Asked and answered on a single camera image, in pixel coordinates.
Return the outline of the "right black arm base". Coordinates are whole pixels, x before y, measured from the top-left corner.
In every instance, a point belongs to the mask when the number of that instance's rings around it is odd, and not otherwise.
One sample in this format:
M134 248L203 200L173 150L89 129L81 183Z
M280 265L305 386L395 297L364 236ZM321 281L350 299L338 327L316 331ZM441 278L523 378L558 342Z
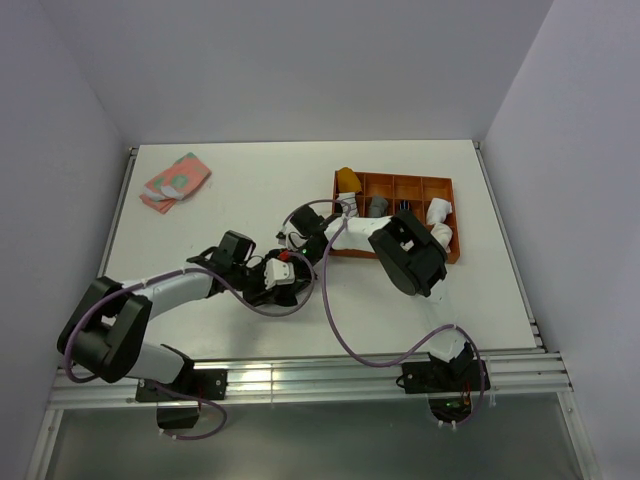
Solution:
M439 395L428 400L437 421L453 425L464 422L474 411L473 394L484 395L491 387L485 362L472 360L461 368L435 358L401 365L396 386L405 394Z

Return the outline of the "mustard yellow striped sock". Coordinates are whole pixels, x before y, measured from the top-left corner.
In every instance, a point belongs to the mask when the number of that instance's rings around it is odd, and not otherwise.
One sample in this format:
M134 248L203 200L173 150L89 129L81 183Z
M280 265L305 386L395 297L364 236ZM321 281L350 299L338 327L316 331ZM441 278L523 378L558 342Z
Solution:
M359 193L362 183L351 168L343 167L336 172L336 188L338 193Z

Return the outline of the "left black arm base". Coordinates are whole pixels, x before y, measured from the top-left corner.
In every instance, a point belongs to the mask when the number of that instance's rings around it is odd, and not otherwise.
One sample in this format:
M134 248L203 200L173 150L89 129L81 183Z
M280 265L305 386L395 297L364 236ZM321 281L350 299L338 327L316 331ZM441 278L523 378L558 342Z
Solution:
M171 384L140 380L135 401L157 404L156 424L161 434L180 441L204 440L226 426L228 413L219 401L225 399L227 385L226 369L195 369ZM204 418L206 409L219 413L218 424L205 433L190 433Z

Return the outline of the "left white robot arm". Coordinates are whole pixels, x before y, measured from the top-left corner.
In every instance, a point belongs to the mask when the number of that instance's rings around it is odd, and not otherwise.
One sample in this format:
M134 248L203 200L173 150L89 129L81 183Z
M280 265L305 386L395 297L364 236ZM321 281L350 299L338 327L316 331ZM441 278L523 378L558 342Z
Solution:
M190 395L195 363L170 346L146 343L153 319L225 292L259 315L284 317L302 308L300 292L312 292L319 251L275 249L251 264L254 249L253 240L228 231L180 269L133 282L94 279L58 338L67 377L75 383L134 378L158 383L172 399Z

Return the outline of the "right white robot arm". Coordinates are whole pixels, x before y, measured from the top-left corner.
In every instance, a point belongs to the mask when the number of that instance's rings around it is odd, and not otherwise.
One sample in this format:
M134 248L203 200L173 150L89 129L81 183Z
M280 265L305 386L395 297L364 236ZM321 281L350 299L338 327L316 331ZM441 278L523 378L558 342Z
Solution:
M447 253L441 243L422 225L414 214L403 210L391 217L371 219L368 224L360 217L333 215L327 219L315 213L309 203L299 207L285 220L292 224L306 239L304 247L311 252L310 261L322 263L321 292L329 326L344 351L357 362L373 367L387 368L404 363L436 335L451 330L458 332L464 343L457 355L438 356L431 354L435 383L443 389L452 390L462 383L472 362L483 368L477 346L469 334L452 321L429 332L406 353L388 362L373 362L359 356L340 334L332 315L327 289L327 267L329 253L334 243L341 238L362 237L372 247L392 284L408 296L421 295L442 301L446 290Z

